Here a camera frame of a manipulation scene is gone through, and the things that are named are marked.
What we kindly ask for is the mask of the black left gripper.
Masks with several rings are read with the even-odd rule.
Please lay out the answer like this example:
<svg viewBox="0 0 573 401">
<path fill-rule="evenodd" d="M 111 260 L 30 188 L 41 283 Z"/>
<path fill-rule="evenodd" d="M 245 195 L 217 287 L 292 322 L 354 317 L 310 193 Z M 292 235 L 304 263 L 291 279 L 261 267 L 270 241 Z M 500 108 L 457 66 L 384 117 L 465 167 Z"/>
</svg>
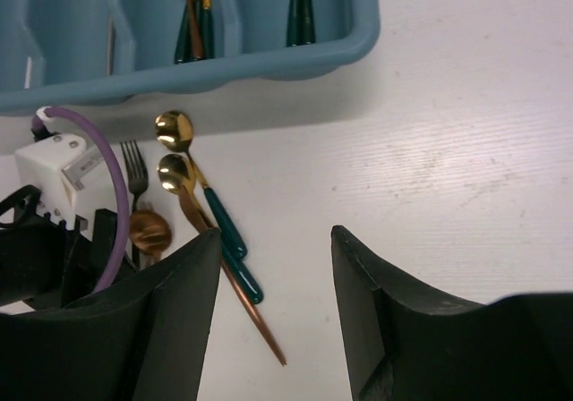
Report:
<svg viewBox="0 0 573 401">
<path fill-rule="evenodd" d="M 87 239 L 80 222 L 39 215 L 41 192 L 25 185 L 1 201 L 1 305 L 23 302 L 33 310 L 61 308 L 91 294 L 107 266 L 115 243 L 117 217 L 109 209 L 95 211 L 95 227 Z"/>
</svg>

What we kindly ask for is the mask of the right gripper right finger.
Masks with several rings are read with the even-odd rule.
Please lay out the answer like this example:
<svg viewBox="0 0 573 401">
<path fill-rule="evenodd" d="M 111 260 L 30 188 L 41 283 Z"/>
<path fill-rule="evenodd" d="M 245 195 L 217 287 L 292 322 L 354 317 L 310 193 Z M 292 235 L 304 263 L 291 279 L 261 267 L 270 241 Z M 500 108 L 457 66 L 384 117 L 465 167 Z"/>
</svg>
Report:
<svg viewBox="0 0 573 401">
<path fill-rule="evenodd" d="M 572 296 L 480 304 L 331 232 L 333 278 L 355 400 L 569 400 Z"/>
</svg>

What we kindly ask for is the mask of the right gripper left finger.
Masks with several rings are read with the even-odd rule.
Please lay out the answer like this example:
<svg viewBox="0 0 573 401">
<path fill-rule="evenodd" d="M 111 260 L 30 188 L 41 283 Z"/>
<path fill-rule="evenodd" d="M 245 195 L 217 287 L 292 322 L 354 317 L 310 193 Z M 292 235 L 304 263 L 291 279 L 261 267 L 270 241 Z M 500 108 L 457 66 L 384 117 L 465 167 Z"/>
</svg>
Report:
<svg viewBox="0 0 573 401">
<path fill-rule="evenodd" d="M 194 400 L 220 261 L 209 230 L 62 309 L 3 315 L 2 399 Z"/>
</svg>

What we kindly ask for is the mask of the black fork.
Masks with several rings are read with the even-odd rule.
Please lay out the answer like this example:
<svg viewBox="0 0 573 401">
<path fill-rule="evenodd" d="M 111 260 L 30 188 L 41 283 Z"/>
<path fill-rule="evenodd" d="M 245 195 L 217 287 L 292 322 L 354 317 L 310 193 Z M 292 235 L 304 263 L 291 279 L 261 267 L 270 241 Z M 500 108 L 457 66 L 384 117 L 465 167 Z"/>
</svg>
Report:
<svg viewBox="0 0 573 401">
<path fill-rule="evenodd" d="M 136 141 L 123 141 L 120 147 L 127 173 L 128 190 L 133 196 L 131 213 L 134 213 L 140 197 L 149 188 L 148 170 Z"/>
</svg>

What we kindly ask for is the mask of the rose gold fork green handle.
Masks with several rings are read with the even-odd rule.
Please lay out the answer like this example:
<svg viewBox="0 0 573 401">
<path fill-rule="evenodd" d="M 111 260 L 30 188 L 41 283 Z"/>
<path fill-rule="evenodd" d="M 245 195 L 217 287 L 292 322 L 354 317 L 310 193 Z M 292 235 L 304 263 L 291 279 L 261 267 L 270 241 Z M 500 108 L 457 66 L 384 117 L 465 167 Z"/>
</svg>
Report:
<svg viewBox="0 0 573 401">
<path fill-rule="evenodd" d="M 192 60 L 191 12 L 192 0 L 185 0 L 185 7 L 175 45 L 174 62 L 176 64 L 184 64 Z"/>
</svg>

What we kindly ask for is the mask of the rose gold fork all metal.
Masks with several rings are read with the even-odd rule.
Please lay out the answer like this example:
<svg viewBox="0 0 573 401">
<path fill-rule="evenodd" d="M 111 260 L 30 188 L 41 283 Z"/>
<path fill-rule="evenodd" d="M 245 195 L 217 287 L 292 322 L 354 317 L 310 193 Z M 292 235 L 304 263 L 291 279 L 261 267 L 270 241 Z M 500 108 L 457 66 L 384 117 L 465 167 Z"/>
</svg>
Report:
<svg viewBox="0 0 573 401">
<path fill-rule="evenodd" d="M 194 60 L 204 58 L 204 48 L 201 39 L 201 33 L 194 13 L 193 0 L 186 0 L 187 11 L 189 15 L 190 43 L 192 46 L 192 57 Z"/>
</svg>

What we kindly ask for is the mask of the gold knife green handle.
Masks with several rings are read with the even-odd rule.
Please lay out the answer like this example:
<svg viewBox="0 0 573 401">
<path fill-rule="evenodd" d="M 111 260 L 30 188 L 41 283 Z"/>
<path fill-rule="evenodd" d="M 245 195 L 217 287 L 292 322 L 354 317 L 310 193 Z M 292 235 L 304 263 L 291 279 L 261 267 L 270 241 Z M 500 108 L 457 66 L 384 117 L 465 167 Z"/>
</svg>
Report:
<svg viewBox="0 0 573 401">
<path fill-rule="evenodd" d="M 288 47 L 295 47 L 299 44 L 299 13 L 300 0 L 289 0 L 286 28 L 286 45 Z"/>
<path fill-rule="evenodd" d="M 312 0 L 302 1 L 302 39 L 304 44 L 316 42 Z"/>
</svg>

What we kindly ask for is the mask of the silver slotted spoon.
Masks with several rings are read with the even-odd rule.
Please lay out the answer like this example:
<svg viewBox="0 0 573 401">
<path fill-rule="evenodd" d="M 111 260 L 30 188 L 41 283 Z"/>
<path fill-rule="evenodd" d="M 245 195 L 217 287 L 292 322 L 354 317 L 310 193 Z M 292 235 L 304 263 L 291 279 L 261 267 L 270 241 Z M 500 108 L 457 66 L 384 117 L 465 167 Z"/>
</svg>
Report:
<svg viewBox="0 0 573 401">
<path fill-rule="evenodd" d="M 107 75 L 112 75 L 114 71 L 115 54 L 115 25 L 113 17 L 109 16 L 107 21 Z"/>
</svg>

